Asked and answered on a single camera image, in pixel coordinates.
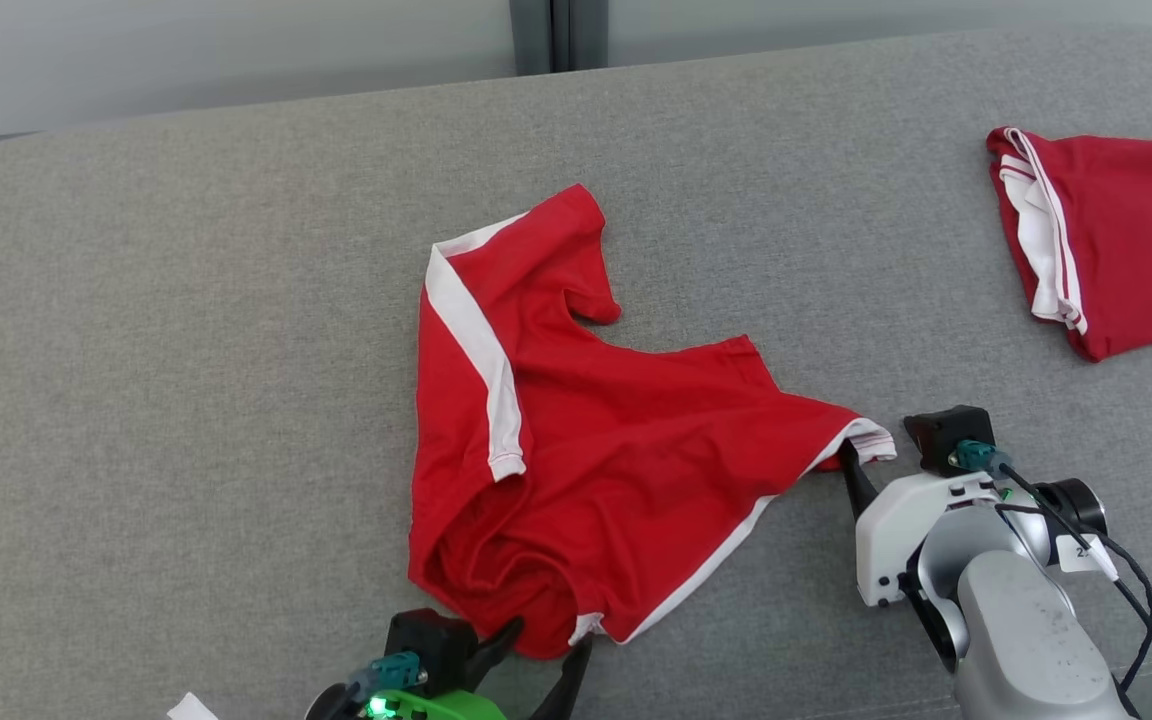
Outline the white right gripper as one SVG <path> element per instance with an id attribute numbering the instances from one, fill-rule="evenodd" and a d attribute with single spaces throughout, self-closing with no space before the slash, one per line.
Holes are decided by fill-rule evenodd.
<path id="1" fill-rule="evenodd" d="M 856 579 L 869 607 L 904 600 L 899 575 L 946 598 L 979 553 L 1001 547 L 1001 500 L 986 473 L 942 478 L 914 473 L 881 492 L 869 480 L 850 439 L 838 447 L 838 467 L 856 523 Z"/>

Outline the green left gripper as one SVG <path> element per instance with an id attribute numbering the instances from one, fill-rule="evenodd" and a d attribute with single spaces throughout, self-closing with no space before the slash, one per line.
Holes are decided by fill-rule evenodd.
<path id="1" fill-rule="evenodd" d="M 525 620 L 511 617 L 502 628 L 480 641 L 471 655 L 471 692 L 516 646 Z M 558 683 L 535 710 L 535 720 L 571 719 L 577 697 L 593 652 L 594 635 L 585 635 L 567 653 Z M 506 719 L 494 702 L 467 691 L 452 691 L 424 698 L 406 691 L 382 691 L 361 700 L 343 683 L 326 688 L 310 708 L 306 719 Z"/>

